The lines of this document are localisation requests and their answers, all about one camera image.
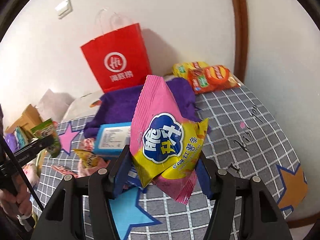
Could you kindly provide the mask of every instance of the white light switch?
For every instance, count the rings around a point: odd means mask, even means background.
[[[58,19],[62,19],[67,14],[72,12],[72,5],[70,0],[64,0],[61,3],[58,4],[58,6],[55,8],[58,13]]]

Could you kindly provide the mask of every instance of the teal package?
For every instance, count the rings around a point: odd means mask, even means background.
[[[131,122],[109,123],[100,126],[93,153],[104,159],[117,158],[130,144]]]

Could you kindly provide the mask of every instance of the silver screw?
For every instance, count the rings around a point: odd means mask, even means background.
[[[260,181],[261,181],[260,177],[258,177],[258,176],[253,176],[253,177],[252,177],[252,180],[253,180],[254,182],[260,182]]]
[[[226,174],[227,174],[227,171],[224,170],[224,169],[219,169],[219,170],[218,170],[218,173],[219,173],[220,175],[226,175]]]
[[[71,174],[67,174],[66,176],[64,176],[64,180],[68,181],[72,179],[72,175]]]
[[[106,173],[107,173],[107,169],[102,168],[102,169],[98,170],[98,173],[99,173],[100,175],[106,174]]]

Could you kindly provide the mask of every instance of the pink and yellow snack bag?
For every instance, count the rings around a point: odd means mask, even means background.
[[[207,128],[208,119],[183,118],[164,79],[148,75],[132,119],[130,141],[142,186],[152,181],[186,204],[196,182],[194,168]]]

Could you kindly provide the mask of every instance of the human hand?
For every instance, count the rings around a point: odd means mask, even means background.
[[[16,218],[18,211],[22,215],[29,216],[32,212],[32,204],[30,201],[28,187],[20,175],[15,178],[15,182],[18,188],[17,196],[12,195],[6,189],[0,189],[0,205],[2,206],[4,212],[6,212],[11,218]],[[14,208],[12,203],[18,203],[19,208]]]

